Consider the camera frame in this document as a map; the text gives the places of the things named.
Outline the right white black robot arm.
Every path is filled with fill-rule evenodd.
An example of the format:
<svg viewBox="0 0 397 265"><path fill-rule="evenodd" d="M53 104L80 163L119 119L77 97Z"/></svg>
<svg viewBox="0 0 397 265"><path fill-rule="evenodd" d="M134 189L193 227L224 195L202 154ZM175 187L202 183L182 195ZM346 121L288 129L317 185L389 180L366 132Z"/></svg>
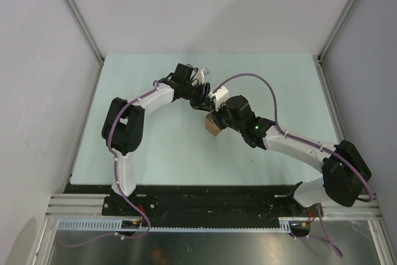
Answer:
<svg viewBox="0 0 397 265"><path fill-rule="evenodd" d="M282 132L273 120L257 116L243 96L215 103L211 118L220 129L231 128L240 133L251 148L283 153L321 173L319 179L299 182L290 193L286 208L293 216L330 200L344 207L353 206L372 176L351 142L332 144L293 137Z"/></svg>

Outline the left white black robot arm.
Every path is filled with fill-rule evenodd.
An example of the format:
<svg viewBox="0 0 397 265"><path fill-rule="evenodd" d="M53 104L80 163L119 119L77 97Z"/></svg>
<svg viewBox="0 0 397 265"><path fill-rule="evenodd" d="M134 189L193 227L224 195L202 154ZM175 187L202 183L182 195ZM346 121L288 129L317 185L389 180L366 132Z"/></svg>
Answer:
<svg viewBox="0 0 397 265"><path fill-rule="evenodd" d="M208 73L207 68L199 70L179 63L175 71L155 80L153 87L136 99L128 101L116 97L112 100L101 135L114 155L112 189L119 195L115 207L122 214L130 215L137 208L137 200L130 196L136 189L133 160L143 139L145 117L178 99L189 101L195 110L213 110L210 83L205 82Z"/></svg>

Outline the brown cardboard express box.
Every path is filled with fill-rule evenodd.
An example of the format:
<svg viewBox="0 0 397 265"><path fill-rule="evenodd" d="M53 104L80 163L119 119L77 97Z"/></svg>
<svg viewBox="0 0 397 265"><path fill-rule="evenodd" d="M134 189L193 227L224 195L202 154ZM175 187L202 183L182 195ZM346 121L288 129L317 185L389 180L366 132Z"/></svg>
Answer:
<svg viewBox="0 0 397 265"><path fill-rule="evenodd" d="M212 119L212 115L208 113L205 116L205 129L210 132L214 137L218 136L223 130Z"/></svg>

